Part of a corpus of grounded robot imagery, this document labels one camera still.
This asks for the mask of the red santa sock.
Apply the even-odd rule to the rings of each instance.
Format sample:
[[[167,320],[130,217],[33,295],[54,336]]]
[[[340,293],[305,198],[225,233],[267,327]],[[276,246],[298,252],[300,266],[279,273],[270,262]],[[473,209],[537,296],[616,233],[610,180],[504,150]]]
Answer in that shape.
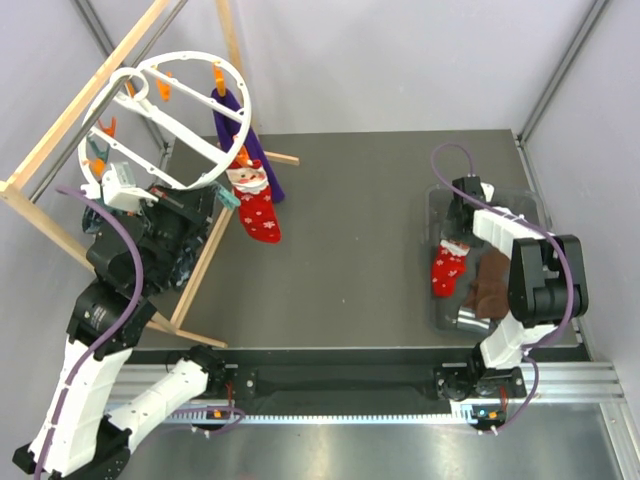
[[[233,194],[240,201],[240,223],[254,240],[276,244],[281,240],[272,189],[265,169],[258,160],[250,166],[234,161],[226,171]]]
[[[471,248],[463,243],[442,239],[431,266],[431,286],[433,294],[448,298],[455,293],[456,283],[466,268],[466,257]]]

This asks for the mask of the teal clip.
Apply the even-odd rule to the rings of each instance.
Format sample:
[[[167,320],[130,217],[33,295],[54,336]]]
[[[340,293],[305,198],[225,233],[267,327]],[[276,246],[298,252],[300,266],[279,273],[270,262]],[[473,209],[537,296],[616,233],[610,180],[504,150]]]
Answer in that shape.
[[[215,182],[212,185],[212,189],[215,193],[216,199],[227,209],[234,210],[240,207],[241,201],[235,196],[235,194],[229,191],[227,188]]]

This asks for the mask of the white round clip hanger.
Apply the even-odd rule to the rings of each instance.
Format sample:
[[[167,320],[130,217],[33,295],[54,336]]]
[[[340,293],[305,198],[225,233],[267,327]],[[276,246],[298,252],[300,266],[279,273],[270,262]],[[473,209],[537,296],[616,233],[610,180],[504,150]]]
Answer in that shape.
[[[236,110],[226,107],[217,100],[194,90],[178,79],[170,77],[159,70],[159,66],[161,64],[172,61],[200,61],[226,72],[233,78],[233,82],[241,93],[242,106]],[[149,77],[153,77],[192,97],[197,102],[210,108],[213,112],[219,113],[236,122],[239,125],[239,131],[233,138],[233,143],[229,150],[223,151],[206,142],[188,127],[163,112],[156,105],[152,104],[147,99],[149,93]],[[102,101],[108,104],[114,102],[119,106],[161,126],[193,150],[204,156],[213,164],[213,167],[208,172],[202,174],[197,181],[188,186],[183,185],[179,181],[160,171],[159,168],[155,167],[149,161],[130,150],[124,144],[109,137],[109,135],[105,134],[96,126],[96,122],[90,118],[90,115],[98,110],[99,104]],[[111,74],[107,85],[95,96],[94,100],[88,107],[82,122],[83,126],[87,126],[89,128],[89,132],[83,136],[77,147],[79,166],[83,176],[85,177],[85,184],[81,186],[81,189],[86,196],[91,199],[96,199],[101,196],[101,186],[92,173],[88,165],[88,160],[86,159],[86,144],[90,136],[95,135],[100,137],[108,146],[124,154],[130,160],[142,167],[147,173],[157,176],[164,182],[168,183],[171,187],[175,189],[192,190],[212,184],[236,159],[244,147],[251,128],[251,119],[252,102],[243,76],[235,66],[219,56],[201,51],[174,51],[148,58],[136,67],[119,68]]]

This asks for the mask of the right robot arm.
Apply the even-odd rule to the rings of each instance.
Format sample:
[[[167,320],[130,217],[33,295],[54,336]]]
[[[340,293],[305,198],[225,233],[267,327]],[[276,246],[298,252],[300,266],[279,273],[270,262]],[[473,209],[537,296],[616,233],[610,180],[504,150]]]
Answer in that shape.
[[[509,310],[496,329],[474,347],[467,384],[487,396],[513,377],[526,354],[583,315],[588,291],[579,239],[555,236],[506,207],[486,202],[487,184],[477,176],[456,179],[442,240],[457,257],[488,244],[509,261]]]

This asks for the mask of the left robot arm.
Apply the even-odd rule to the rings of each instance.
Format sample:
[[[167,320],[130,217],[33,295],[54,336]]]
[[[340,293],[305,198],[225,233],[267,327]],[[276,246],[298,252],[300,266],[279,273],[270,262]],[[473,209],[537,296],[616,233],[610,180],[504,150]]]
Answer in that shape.
[[[133,214],[70,187],[59,193],[94,214],[86,258],[94,280],[80,293],[66,329],[64,360],[36,438],[13,463],[50,479],[114,479],[142,441],[181,406],[201,396],[231,397],[224,360],[209,345],[179,356],[175,367],[127,405],[106,408],[122,367],[157,309],[151,296],[174,286],[195,262],[217,189],[160,185]]]

